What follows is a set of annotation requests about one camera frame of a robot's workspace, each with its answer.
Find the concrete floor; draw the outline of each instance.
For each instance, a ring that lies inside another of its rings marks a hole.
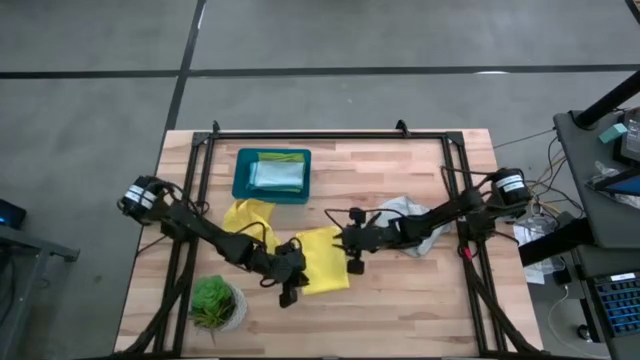
[[[0,0],[0,72],[176,70],[195,4]],[[209,0],[192,68],[626,64],[640,58],[638,31],[622,0]],[[176,128],[213,119],[225,129],[390,128],[404,119],[414,128],[489,128],[499,144],[550,129],[553,114],[588,106],[628,75],[190,79]],[[0,198],[29,211],[29,232],[82,249],[77,263],[48,269],[23,358],[113,348],[140,232],[115,201],[153,172],[175,84],[0,80]],[[499,148],[498,162],[536,177],[552,138]],[[577,199],[568,167],[555,186]],[[545,348],[580,355],[548,330],[563,293],[531,290]],[[606,354],[574,336],[569,325],[584,321],[577,302],[555,315],[566,341]]]

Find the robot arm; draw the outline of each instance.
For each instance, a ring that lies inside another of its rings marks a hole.
[[[277,246],[275,255],[271,255],[263,241],[243,233],[224,231],[203,217],[191,200],[178,198],[177,193],[181,190],[175,184],[141,176],[120,199],[118,207],[143,226],[160,222],[161,232],[175,241],[188,241],[193,236],[201,238],[213,245],[225,261],[263,275],[260,283],[265,287],[283,284],[281,307],[297,301],[296,288],[309,282],[302,273],[306,262],[299,242],[297,246],[295,241]],[[173,199],[171,204],[165,202],[166,196]]]
[[[459,196],[447,201],[422,215],[401,215],[389,221],[386,227],[374,225],[380,216],[374,215],[366,224],[367,212],[389,211],[377,209],[364,211],[349,210],[353,224],[342,228],[338,235],[347,256],[353,257],[347,263],[347,271],[363,274],[364,263],[360,260],[362,251],[376,252],[381,249],[406,249],[419,245],[438,227],[464,217],[459,231],[466,240],[486,240],[495,230],[495,220],[499,217],[519,217],[531,200],[519,169],[500,169],[478,185],[465,189]],[[491,182],[491,191],[480,193],[479,188]],[[491,195],[486,201],[483,195]]]

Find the teal bin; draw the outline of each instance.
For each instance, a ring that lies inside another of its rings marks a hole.
[[[249,189],[249,166],[258,161],[258,153],[302,154],[304,157],[304,181],[302,191],[267,191]],[[276,204],[306,204],[311,187],[311,151],[306,149],[240,149],[233,177],[232,195],[236,199],[258,199]]]

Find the wooden table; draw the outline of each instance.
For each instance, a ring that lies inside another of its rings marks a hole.
[[[183,183],[192,133],[167,133],[157,172],[160,178]],[[482,129],[463,133],[471,169],[495,170],[489,132]],[[246,147],[312,151],[311,199],[303,206],[277,205],[273,212],[270,224],[281,241],[302,230],[330,225],[323,214],[323,209],[329,207],[373,208],[402,195],[430,207],[448,200],[439,174],[443,163],[439,141],[218,140],[207,194],[211,205],[207,217],[214,223],[222,223],[234,201],[231,186],[236,154]],[[199,178],[196,173],[194,186],[198,186]],[[511,233],[507,227],[501,230]],[[157,227],[145,229],[140,246],[159,235]],[[455,251],[457,244],[454,229],[438,239],[423,258],[411,258],[397,251],[366,254],[366,273],[350,275],[350,289],[300,295],[298,303],[280,309],[279,286],[261,288],[259,275],[242,272],[224,262],[210,244],[200,241],[194,278],[222,275],[244,291],[249,313],[241,328],[216,334],[215,343],[208,332],[196,329],[188,320],[182,356],[477,355],[462,263]],[[500,305],[527,340],[541,348],[516,244],[495,237],[487,246]],[[157,310],[170,249],[171,241],[167,240],[137,259],[116,350],[130,345]],[[494,344],[484,307],[483,317],[489,343]],[[173,329],[169,327],[167,343],[172,338]]]

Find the yellow cloth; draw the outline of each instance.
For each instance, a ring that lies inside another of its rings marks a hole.
[[[334,239],[339,233],[339,227],[328,226],[296,234],[307,262],[304,274],[309,278],[309,285],[302,288],[303,294],[349,287],[346,256],[342,249],[333,246],[341,243],[340,239]]]
[[[268,222],[275,205],[276,204],[256,199],[236,200],[224,215],[222,228],[228,232],[237,232],[254,222],[264,224],[266,228],[265,241],[267,243],[267,252],[273,254],[276,246],[280,245],[280,241],[276,238]],[[262,241],[262,226],[260,225],[253,225],[242,231],[242,233]]]

